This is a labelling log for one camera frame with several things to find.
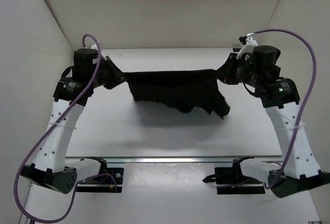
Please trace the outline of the black skirt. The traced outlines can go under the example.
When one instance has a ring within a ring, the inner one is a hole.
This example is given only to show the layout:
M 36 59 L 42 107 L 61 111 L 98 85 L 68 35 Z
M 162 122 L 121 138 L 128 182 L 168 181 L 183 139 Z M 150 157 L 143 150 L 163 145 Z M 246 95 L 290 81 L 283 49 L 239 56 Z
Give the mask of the black skirt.
M 126 72 L 125 77 L 136 102 L 161 103 L 185 114 L 198 107 L 220 118 L 230 112 L 214 69 Z

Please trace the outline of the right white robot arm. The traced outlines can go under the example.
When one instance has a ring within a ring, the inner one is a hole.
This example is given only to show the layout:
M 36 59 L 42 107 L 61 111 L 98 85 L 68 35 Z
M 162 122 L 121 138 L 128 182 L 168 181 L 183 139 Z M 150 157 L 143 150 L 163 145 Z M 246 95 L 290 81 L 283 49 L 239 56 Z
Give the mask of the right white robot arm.
M 216 76 L 226 85 L 242 83 L 254 88 L 250 94 L 261 100 L 285 156 L 280 166 L 252 156 L 236 159 L 232 179 L 237 183 L 256 179 L 275 196 L 284 198 L 329 184 L 329 173 L 321 169 L 310 148 L 299 116 L 302 104 L 296 84 L 280 75 L 276 65 L 280 53 L 268 45 L 256 46 L 242 55 L 230 53 Z

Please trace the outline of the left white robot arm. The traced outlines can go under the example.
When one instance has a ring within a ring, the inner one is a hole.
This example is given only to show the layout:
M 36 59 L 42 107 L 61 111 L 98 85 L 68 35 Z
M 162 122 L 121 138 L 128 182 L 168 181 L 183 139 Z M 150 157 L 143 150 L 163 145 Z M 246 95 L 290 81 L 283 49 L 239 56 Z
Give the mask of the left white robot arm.
M 63 194 L 68 194 L 77 182 L 90 177 L 99 184 L 114 184 L 104 159 L 88 156 L 67 164 L 65 157 L 76 122 L 95 88 L 112 89 L 124 81 L 123 72 L 110 58 L 99 59 L 96 49 L 75 51 L 74 64 L 62 73 L 53 94 L 53 109 L 48 123 L 51 132 L 20 175 L 38 186 Z

